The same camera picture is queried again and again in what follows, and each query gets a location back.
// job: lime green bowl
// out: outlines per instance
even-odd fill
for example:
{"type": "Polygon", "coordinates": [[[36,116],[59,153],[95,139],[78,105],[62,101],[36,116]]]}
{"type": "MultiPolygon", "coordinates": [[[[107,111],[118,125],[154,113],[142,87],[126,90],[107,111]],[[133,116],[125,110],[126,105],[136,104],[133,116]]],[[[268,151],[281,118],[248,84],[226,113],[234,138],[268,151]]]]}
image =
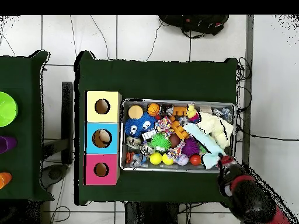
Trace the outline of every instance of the lime green bowl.
{"type": "Polygon", "coordinates": [[[7,93],[0,92],[0,127],[9,125],[18,114],[18,105],[7,93]]]}

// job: orange basketball toy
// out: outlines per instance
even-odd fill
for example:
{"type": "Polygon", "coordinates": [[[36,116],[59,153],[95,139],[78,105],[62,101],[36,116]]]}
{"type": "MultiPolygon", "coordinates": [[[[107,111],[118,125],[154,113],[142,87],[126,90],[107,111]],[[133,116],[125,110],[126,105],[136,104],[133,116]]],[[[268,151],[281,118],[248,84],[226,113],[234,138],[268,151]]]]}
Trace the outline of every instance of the orange basketball toy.
{"type": "Polygon", "coordinates": [[[147,112],[150,116],[157,116],[160,111],[160,106],[156,103],[151,103],[148,105],[147,112]]]}

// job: circular hole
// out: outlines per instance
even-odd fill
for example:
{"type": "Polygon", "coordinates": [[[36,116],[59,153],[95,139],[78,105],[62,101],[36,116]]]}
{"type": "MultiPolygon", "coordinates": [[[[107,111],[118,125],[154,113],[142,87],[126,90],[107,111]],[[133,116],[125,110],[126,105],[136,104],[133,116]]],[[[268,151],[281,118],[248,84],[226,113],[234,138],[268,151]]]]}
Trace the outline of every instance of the circular hole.
{"type": "Polygon", "coordinates": [[[112,135],[106,129],[99,129],[92,135],[92,143],[98,148],[107,148],[112,142],[112,135]]]}
{"type": "Polygon", "coordinates": [[[109,168],[108,168],[107,164],[101,162],[95,166],[94,172],[99,177],[105,177],[108,175],[109,168]]]}
{"type": "Polygon", "coordinates": [[[95,104],[95,111],[98,114],[106,114],[110,110],[110,104],[107,100],[105,99],[100,99],[96,102],[95,104]]]}

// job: green tablecloth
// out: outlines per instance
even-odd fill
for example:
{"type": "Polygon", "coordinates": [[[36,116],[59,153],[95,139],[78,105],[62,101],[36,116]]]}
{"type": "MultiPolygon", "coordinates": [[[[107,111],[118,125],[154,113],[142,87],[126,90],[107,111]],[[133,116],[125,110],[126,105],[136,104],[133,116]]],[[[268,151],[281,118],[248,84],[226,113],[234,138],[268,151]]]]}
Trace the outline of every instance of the green tablecloth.
{"type": "Polygon", "coordinates": [[[0,172],[9,172],[12,181],[0,190],[0,199],[51,200],[40,186],[41,93],[40,74],[48,52],[25,57],[0,57],[0,91],[18,104],[18,116],[0,128],[0,136],[18,140],[15,149],[0,154],[0,172]]]}
{"type": "Polygon", "coordinates": [[[81,52],[75,72],[75,201],[225,201],[217,174],[121,171],[116,186],[83,185],[84,91],[118,91],[123,99],[236,101],[237,62],[138,62],[93,59],[81,52]]]}

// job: red ball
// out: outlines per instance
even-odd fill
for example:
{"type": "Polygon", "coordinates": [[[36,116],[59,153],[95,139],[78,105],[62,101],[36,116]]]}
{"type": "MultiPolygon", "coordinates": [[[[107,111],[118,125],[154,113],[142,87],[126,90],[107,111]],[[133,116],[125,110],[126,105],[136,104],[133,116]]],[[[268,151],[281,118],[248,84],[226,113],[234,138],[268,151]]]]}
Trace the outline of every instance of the red ball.
{"type": "Polygon", "coordinates": [[[190,162],[194,166],[198,166],[201,163],[200,155],[193,155],[190,157],[190,162]]]}

